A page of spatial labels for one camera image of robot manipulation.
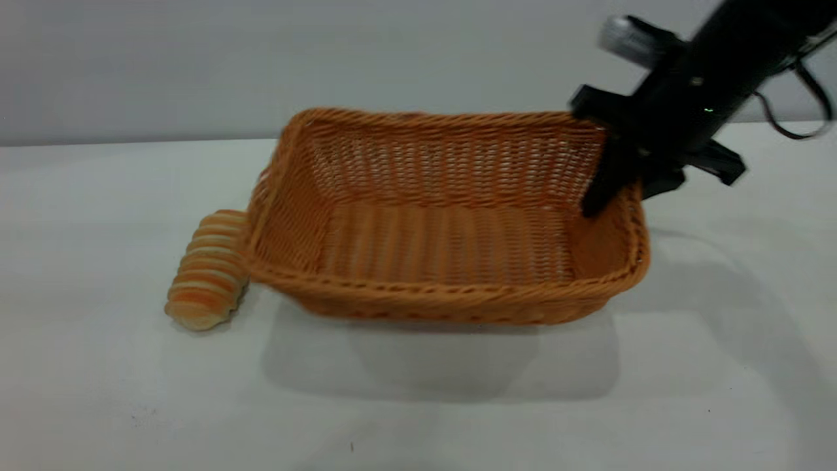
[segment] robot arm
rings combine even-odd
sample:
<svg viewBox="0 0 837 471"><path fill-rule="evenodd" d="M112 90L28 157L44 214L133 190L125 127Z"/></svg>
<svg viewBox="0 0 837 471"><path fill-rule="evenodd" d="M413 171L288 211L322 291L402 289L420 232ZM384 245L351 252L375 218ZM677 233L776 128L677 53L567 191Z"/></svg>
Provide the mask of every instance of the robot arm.
<svg viewBox="0 0 837 471"><path fill-rule="evenodd" d="M802 59L837 34L836 18L835 0L725 0L689 42L637 18L610 20L605 49L650 73L631 96L584 85L571 101L576 117L609 129L584 214L596 215L636 178L645 198L677 189L686 165L735 182L743 161L712 137L783 70L796 70L828 103Z"/></svg>

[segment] bread roll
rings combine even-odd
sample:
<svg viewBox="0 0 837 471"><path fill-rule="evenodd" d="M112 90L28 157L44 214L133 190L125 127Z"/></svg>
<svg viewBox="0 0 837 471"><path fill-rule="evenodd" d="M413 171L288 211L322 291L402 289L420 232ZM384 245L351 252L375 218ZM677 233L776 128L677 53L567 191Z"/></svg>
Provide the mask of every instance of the bread roll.
<svg viewBox="0 0 837 471"><path fill-rule="evenodd" d="M203 218L193 234L165 307L186 329L211 329L238 308L249 280L238 248L246 221L243 212L220 210Z"/></svg>

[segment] silver component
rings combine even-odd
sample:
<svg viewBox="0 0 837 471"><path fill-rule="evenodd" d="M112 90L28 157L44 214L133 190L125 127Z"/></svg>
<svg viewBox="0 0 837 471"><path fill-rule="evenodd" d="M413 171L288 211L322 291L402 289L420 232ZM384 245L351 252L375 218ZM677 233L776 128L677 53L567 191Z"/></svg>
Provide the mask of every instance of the silver component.
<svg viewBox="0 0 837 471"><path fill-rule="evenodd" d="M653 69L659 52L657 39L627 17L610 17L598 35L598 46L634 64Z"/></svg>

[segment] basket rim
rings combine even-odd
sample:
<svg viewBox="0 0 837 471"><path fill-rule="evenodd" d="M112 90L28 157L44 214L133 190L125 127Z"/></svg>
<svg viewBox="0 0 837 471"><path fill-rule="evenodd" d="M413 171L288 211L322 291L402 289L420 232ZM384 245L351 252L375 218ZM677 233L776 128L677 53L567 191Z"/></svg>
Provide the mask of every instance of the basket rim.
<svg viewBox="0 0 837 471"><path fill-rule="evenodd" d="M286 128L307 127L315 122L385 127L529 127L560 124L574 131L601 132L596 123L577 119L570 111L511 111L502 113L437 114L425 111L364 111L347 108L309 108L294 115Z"/></svg>

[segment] orange wicker basket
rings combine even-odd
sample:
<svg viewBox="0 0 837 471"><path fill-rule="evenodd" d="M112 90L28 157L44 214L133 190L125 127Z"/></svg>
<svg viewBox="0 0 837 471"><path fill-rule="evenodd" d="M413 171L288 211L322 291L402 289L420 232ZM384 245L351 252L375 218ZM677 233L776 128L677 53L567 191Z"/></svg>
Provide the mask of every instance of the orange wicker basket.
<svg viewBox="0 0 837 471"><path fill-rule="evenodd" d="M303 111L255 188L244 255L327 316L581 318L650 261L638 184L581 216L604 139L564 112Z"/></svg>

